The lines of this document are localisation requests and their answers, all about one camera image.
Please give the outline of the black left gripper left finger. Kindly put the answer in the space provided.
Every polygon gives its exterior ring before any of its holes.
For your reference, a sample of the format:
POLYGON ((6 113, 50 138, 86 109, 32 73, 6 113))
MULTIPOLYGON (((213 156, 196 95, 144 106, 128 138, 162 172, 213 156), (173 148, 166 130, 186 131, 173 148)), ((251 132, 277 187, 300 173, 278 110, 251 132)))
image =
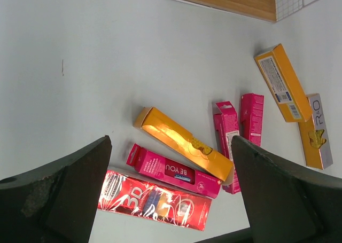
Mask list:
POLYGON ((111 157, 104 136, 1 180, 1 242, 88 242, 111 157))

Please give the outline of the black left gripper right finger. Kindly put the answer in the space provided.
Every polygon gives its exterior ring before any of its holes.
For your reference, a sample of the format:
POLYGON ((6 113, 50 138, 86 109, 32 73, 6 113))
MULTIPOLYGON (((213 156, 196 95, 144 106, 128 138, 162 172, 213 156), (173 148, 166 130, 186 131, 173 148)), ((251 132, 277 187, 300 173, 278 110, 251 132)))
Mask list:
POLYGON ((235 170, 254 242, 341 242, 341 179, 235 136, 235 170))

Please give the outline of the red 3D toothpaste box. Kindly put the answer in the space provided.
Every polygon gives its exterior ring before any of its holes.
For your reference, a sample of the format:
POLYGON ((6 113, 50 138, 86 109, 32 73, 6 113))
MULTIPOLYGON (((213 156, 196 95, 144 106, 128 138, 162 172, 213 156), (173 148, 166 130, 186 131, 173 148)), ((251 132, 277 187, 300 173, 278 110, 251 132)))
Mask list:
POLYGON ((204 231, 211 204, 207 197, 108 170, 97 208, 204 231))

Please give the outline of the silver gold R.O toothpaste box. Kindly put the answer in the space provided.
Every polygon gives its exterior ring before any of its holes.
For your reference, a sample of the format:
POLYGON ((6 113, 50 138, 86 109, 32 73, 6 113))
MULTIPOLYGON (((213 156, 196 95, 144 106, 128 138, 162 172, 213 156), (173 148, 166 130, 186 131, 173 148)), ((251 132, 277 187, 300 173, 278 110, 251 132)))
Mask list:
POLYGON ((324 170, 333 164, 328 131, 320 95, 307 95, 312 116, 298 123, 306 166, 324 170))

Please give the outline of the pink Be You toothpaste box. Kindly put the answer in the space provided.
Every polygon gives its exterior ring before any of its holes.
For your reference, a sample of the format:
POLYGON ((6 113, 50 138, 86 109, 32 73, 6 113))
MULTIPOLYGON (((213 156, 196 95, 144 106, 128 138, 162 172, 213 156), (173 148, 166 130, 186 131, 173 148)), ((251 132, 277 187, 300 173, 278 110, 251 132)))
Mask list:
POLYGON ((139 174, 163 183, 212 199, 219 195, 221 181, 218 178, 173 161, 137 144, 133 145, 126 164, 132 166, 139 174))

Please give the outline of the pink toothpaste box middle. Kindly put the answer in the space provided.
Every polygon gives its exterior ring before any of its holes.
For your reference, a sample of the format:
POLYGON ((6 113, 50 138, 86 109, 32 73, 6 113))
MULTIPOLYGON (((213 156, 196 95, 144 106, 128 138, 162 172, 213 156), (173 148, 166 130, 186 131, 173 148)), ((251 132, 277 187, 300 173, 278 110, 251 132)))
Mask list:
MULTIPOLYGON (((234 162, 231 142, 234 136, 239 136, 239 125, 237 112, 230 101, 222 101, 216 103, 216 111, 214 112, 214 128, 218 133, 221 153, 234 162)), ((232 172, 228 176, 222 188, 230 193, 236 194, 240 192, 238 177, 233 165, 232 172)))

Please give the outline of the pink toothpaste box right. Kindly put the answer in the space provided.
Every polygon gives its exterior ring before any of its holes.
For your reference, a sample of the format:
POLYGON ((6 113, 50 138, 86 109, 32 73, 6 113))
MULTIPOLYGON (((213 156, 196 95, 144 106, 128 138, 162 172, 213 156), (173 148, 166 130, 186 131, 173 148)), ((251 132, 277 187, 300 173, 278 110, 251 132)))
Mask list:
POLYGON ((264 96, 247 93, 241 96, 240 124, 242 136, 258 147, 262 140, 264 96))

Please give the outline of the orange toothpaste box left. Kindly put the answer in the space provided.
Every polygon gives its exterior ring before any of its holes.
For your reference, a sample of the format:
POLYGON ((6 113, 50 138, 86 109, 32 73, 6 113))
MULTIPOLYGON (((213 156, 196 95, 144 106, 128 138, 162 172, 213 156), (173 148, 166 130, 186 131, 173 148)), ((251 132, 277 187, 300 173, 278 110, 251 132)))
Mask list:
POLYGON ((159 140, 171 149, 229 185, 234 178, 234 163, 223 154, 204 144, 191 132, 155 107, 142 109, 134 127, 159 140))

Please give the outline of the orange toothpaste box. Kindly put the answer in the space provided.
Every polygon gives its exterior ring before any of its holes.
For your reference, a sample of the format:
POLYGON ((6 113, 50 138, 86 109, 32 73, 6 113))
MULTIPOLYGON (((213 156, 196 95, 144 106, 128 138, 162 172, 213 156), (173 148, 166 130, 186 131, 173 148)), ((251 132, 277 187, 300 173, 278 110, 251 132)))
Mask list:
POLYGON ((134 127, 159 140, 171 149, 229 185, 234 178, 234 163, 223 154, 204 144, 191 132, 155 107, 142 109, 134 127))
POLYGON ((282 44, 254 57, 286 122, 306 122, 312 109, 282 44))

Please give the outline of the orange toothpaste box right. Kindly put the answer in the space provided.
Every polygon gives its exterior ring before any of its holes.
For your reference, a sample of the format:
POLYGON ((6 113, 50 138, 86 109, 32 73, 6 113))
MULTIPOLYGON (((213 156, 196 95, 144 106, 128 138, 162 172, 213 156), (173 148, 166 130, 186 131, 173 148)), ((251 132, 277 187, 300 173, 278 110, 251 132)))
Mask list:
POLYGON ((306 122, 312 109, 282 44, 254 57, 286 122, 306 122))

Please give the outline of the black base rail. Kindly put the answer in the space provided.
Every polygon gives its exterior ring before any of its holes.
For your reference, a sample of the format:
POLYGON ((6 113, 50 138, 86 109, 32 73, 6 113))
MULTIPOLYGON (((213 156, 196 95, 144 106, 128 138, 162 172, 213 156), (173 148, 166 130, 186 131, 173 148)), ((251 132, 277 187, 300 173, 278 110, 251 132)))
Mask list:
POLYGON ((245 228, 221 236, 197 241, 197 243, 254 243, 254 241, 251 229, 245 228))

